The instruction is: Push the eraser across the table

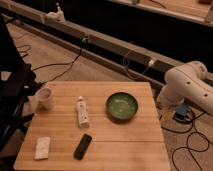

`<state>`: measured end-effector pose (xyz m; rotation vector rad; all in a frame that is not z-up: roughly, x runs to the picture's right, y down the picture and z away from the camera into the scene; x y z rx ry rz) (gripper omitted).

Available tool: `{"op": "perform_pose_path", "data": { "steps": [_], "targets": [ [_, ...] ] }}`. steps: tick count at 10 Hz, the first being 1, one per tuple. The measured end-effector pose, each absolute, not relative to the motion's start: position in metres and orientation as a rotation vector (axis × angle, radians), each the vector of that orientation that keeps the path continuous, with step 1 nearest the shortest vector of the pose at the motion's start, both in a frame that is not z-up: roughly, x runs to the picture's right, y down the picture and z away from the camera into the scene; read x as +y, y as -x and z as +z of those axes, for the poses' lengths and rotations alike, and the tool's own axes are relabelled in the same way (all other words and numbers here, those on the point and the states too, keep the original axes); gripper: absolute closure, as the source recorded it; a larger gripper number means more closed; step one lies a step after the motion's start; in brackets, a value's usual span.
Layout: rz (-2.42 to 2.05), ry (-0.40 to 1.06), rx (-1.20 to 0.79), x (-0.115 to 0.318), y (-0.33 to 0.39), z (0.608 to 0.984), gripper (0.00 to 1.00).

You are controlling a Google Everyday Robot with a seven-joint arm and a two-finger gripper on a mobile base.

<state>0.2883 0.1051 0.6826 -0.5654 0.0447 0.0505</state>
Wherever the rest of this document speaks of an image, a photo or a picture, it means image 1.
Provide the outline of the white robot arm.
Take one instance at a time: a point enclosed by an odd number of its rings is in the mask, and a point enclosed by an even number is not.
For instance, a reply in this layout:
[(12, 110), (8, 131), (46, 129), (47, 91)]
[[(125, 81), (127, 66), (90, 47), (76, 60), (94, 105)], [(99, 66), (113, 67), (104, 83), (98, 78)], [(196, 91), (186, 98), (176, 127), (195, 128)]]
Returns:
[(165, 85), (157, 101), (162, 107), (176, 107), (185, 99), (213, 115), (213, 87), (204, 82), (207, 68), (200, 61), (191, 61), (169, 69), (164, 76)]

